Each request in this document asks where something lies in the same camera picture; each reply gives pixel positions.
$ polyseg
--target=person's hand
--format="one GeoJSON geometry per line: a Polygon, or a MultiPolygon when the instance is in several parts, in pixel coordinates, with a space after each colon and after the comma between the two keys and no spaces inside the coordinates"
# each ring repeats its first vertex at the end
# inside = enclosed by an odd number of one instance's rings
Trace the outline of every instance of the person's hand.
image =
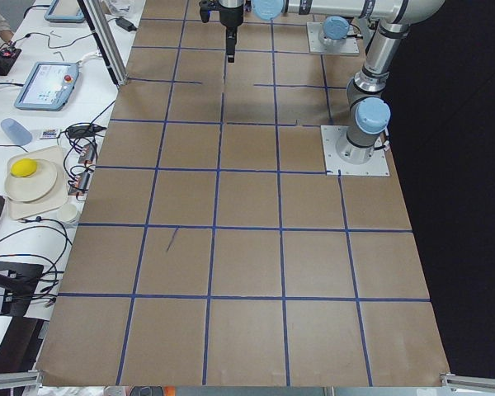
{"type": "Polygon", "coordinates": [[[12,31],[0,31],[0,38],[3,40],[4,43],[8,43],[12,40],[13,34],[14,33],[12,31]]]}

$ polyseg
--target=black power adapter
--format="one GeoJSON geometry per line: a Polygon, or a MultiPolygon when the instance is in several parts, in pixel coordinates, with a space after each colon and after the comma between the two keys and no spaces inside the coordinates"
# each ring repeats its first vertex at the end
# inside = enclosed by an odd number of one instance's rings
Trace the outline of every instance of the black power adapter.
{"type": "Polygon", "coordinates": [[[64,132],[70,139],[81,139],[91,138],[105,129],[105,126],[86,123],[71,125],[64,132]]]}
{"type": "Polygon", "coordinates": [[[0,50],[0,76],[7,76],[21,52],[21,49],[13,46],[0,50]]]}
{"type": "Polygon", "coordinates": [[[125,29],[126,31],[136,31],[138,30],[137,27],[134,26],[134,24],[127,20],[127,19],[124,19],[124,17],[120,16],[119,18],[117,18],[115,20],[115,23],[116,25],[118,25],[118,27],[121,27],[123,29],[125,29]]]}

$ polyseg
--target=yellow lemon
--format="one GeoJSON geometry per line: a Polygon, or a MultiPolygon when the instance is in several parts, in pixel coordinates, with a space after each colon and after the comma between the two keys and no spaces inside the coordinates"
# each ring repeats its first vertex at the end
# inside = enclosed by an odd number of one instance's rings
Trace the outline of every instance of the yellow lemon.
{"type": "Polygon", "coordinates": [[[15,177],[27,177],[36,172],[36,161],[31,158],[19,159],[11,166],[11,174],[15,177]]]}

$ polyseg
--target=light blue joint cap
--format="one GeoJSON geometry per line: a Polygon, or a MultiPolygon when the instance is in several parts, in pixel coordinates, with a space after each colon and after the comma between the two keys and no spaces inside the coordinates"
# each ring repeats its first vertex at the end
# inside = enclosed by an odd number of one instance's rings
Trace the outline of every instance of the light blue joint cap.
{"type": "Polygon", "coordinates": [[[356,109],[356,123],[366,134],[379,134],[390,121],[390,108],[378,97],[367,97],[356,109]]]}
{"type": "Polygon", "coordinates": [[[324,36],[332,40],[344,39],[349,29],[348,21],[340,16],[329,16],[323,23],[324,36]]]}
{"type": "Polygon", "coordinates": [[[270,21],[282,13],[284,0],[252,0],[252,8],[257,17],[270,21]]]}

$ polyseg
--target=beige plate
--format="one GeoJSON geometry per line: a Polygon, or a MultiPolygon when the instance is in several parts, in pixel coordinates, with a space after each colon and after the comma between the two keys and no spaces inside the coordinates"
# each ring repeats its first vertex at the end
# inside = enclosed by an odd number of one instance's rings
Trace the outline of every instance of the beige plate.
{"type": "Polygon", "coordinates": [[[29,202],[38,200],[48,193],[57,181],[57,168],[44,159],[37,159],[35,173],[28,177],[14,177],[9,173],[4,185],[6,194],[12,200],[29,202]]]}

